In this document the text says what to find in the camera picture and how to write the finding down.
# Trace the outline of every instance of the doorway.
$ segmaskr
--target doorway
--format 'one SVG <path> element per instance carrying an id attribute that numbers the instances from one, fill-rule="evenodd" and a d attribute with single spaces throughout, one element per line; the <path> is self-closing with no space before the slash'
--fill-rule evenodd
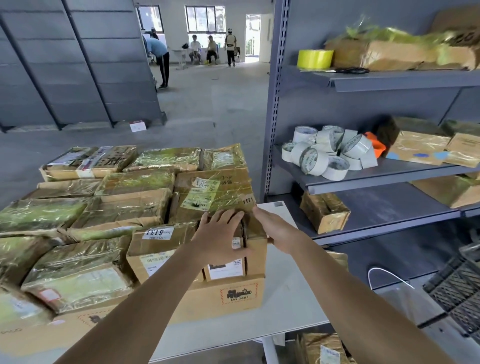
<path id="1" fill-rule="evenodd" d="M 247 14 L 245 24 L 245 63 L 258 62 L 260 57 L 260 14 Z"/>

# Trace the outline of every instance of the black crate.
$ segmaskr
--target black crate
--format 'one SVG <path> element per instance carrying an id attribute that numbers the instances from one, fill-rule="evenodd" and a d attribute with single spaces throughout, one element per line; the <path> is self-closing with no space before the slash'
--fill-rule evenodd
<path id="1" fill-rule="evenodd" d="M 423 289 L 480 344 L 480 244 L 460 248 Z"/>

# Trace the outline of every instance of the hand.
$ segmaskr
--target hand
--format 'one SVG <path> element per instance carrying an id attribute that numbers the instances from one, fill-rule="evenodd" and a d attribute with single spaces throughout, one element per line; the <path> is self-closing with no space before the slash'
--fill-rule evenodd
<path id="1" fill-rule="evenodd" d="M 310 239 L 304 232 L 290 225 L 277 214 L 272 214 L 255 206 L 253 215 L 262 224 L 265 232 L 274 240 L 274 245 L 284 253 L 291 255 L 299 240 L 305 237 Z"/>
<path id="2" fill-rule="evenodd" d="M 243 217 L 243 211 L 217 211 L 210 221 L 205 212 L 200 220 L 200 226 L 192 238 L 192 244 L 198 249 L 198 256 L 204 260 L 203 265 L 221 265 L 248 256 L 248 248 L 232 248 L 233 234 Z"/>

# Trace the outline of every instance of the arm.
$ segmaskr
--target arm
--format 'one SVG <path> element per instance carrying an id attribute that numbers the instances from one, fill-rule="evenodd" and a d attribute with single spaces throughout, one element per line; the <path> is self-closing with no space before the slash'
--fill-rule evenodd
<path id="1" fill-rule="evenodd" d="M 232 249 L 233 234 L 242 217 L 243 212 L 219 211 L 207 222 L 205 213 L 192 241 L 179 247 L 55 364 L 147 363 L 198 272 L 207 264 L 225 264 L 250 252 Z"/>
<path id="2" fill-rule="evenodd" d="M 359 364 L 454 364 L 420 329 L 280 216 L 253 210 L 274 245 L 290 254 Z"/>

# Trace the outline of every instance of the orange object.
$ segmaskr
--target orange object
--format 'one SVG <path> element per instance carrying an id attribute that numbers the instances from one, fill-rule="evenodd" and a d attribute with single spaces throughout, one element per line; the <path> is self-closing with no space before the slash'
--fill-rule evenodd
<path id="1" fill-rule="evenodd" d="M 365 136 L 370 139 L 372 142 L 373 149 L 375 151 L 375 156 L 379 158 L 382 153 L 387 149 L 385 144 L 383 144 L 381 141 L 377 139 L 377 136 L 374 133 L 371 132 L 366 132 Z"/>

